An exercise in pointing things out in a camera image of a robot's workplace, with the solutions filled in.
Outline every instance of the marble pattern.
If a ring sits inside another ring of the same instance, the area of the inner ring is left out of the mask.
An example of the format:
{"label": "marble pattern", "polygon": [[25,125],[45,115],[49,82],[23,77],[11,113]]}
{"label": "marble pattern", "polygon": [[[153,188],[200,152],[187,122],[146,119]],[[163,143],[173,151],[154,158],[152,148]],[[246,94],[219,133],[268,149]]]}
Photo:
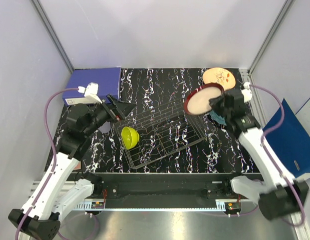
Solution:
{"label": "marble pattern", "polygon": [[[122,69],[121,100],[136,103],[130,113],[136,114],[162,104],[186,97],[202,85],[202,75],[207,68],[149,68]],[[228,68],[236,78],[235,88],[242,83],[239,70]],[[55,142],[58,142],[65,127],[68,110],[63,109],[57,127]],[[258,172],[247,151],[209,115],[203,119],[207,139],[176,152],[139,169],[128,166],[124,149],[113,129],[108,133],[96,131],[92,144],[82,161],[83,171],[114,173],[230,173]],[[51,161],[50,153],[47,163]]]}

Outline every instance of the blue box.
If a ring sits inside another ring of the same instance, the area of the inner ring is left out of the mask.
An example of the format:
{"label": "blue box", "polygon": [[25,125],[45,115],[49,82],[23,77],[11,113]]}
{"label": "blue box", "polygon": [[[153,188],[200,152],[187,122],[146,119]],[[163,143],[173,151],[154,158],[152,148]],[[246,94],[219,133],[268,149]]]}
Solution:
{"label": "blue box", "polygon": [[[96,69],[77,69],[71,75],[66,88],[77,88],[78,86],[87,87],[89,83],[98,84],[97,96],[105,99],[108,103],[107,95],[111,94],[119,100],[120,94],[120,67],[96,68]],[[66,91],[63,93],[65,105],[92,104],[77,91]]]}

